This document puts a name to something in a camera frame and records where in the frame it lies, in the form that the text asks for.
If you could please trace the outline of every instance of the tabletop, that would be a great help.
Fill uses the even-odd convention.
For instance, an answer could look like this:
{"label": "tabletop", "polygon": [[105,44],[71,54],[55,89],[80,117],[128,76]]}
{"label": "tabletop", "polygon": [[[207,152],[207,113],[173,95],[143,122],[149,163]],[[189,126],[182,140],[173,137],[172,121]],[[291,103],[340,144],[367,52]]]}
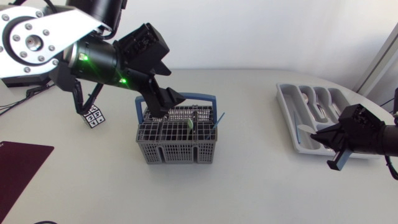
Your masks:
{"label": "tabletop", "polygon": [[[4,223],[397,223],[398,185],[384,159],[349,159],[338,172],[331,157],[293,149],[276,84],[336,84],[277,70],[174,70],[156,79],[217,97],[226,114],[212,164],[146,164],[135,142],[135,91],[104,86],[95,105],[106,121],[90,129],[72,94],[53,87],[0,117],[0,141],[55,147]],[[94,87],[82,85],[85,94]],[[0,105],[26,89],[0,84]]]}

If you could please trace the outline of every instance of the metal bolt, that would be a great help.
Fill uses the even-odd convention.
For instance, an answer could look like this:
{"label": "metal bolt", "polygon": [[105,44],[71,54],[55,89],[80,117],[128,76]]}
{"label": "metal bolt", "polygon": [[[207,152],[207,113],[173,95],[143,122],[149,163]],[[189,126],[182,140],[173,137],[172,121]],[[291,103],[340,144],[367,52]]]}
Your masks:
{"label": "metal bolt", "polygon": [[13,35],[12,39],[15,41],[20,41],[21,38],[18,35]]}
{"label": "metal bolt", "polygon": [[37,17],[42,17],[42,16],[43,16],[43,12],[37,11],[37,12],[36,12],[36,16],[37,16]]}
{"label": "metal bolt", "polygon": [[21,57],[27,57],[27,53],[26,53],[26,52],[21,52],[21,53],[19,53],[19,55],[20,55]]}
{"label": "metal bolt", "polygon": [[1,19],[3,19],[4,21],[8,21],[10,19],[10,17],[7,14],[3,14],[1,16]]}
{"label": "metal bolt", "polygon": [[32,29],[32,25],[31,25],[31,24],[25,24],[25,28],[26,28],[27,30],[31,30],[31,29]]}

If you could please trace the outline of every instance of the blue handle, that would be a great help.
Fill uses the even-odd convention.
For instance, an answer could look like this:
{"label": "blue handle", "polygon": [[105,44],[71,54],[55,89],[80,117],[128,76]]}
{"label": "blue handle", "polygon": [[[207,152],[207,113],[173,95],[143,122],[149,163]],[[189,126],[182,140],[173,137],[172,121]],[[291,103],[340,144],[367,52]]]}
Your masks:
{"label": "blue handle", "polygon": [[[204,101],[210,101],[212,106],[213,106],[213,122],[217,122],[217,102],[216,102],[216,96],[213,95],[207,95],[207,94],[201,94],[201,93],[179,93],[185,99],[188,100],[204,100]],[[142,124],[144,122],[144,117],[142,114],[142,106],[141,103],[144,102],[144,97],[142,96],[137,96],[136,97],[136,110],[137,110],[137,117],[138,117],[138,123]]]}

